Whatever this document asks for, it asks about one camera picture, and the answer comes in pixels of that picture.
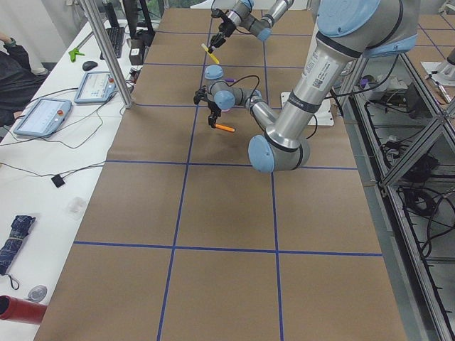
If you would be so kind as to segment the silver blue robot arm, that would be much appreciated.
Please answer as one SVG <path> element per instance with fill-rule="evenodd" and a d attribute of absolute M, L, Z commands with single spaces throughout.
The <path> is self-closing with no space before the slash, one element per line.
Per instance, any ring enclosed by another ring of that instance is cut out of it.
<path fill-rule="evenodd" d="M 270 37 L 275 23 L 288 11 L 294 1 L 275 1 L 273 6 L 261 18 L 252 15 L 254 1 L 241 0 L 228 10 L 211 9 L 212 18 L 221 18 L 223 22 L 218 26 L 218 33 L 210 39 L 208 52 L 211 53 L 226 42 L 239 27 L 245 28 L 250 35 L 260 41 Z"/>
<path fill-rule="evenodd" d="M 411 50 L 417 41 L 419 10 L 419 1 L 320 1 L 316 48 L 281 112 L 274 112 L 257 90 L 228 84 L 223 69 L 211 65 L 204 72 L 209 124 L 215 124 L 221 111 L 244 106 L 263 130 L 248 146 L 252 167 L 262 173 L 298 168 L 310 155 L 303 130 L 346 65 L 359 57 Z"/>

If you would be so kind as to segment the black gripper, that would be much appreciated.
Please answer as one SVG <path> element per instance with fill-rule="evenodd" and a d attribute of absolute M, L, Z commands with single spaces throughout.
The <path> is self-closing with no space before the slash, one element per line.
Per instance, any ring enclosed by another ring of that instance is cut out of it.
<path fill-rule="evenodd" d="M 208 101 L 208 108 L 210 110 L 210 115 L 208 116 L 208 124 L 211 128 L 215 129 L 218 116 L 221 115 L 221 109 L 213 101 Z"/>
<path fill-rule="evenodd" d="M 224 18 L 218 26 L 219 32 L 210 39 L 210 47 L 219 48 L 226 41 L 225 37 L 230 37 L 235 31 L 235 22 L 229 18 Z"/>

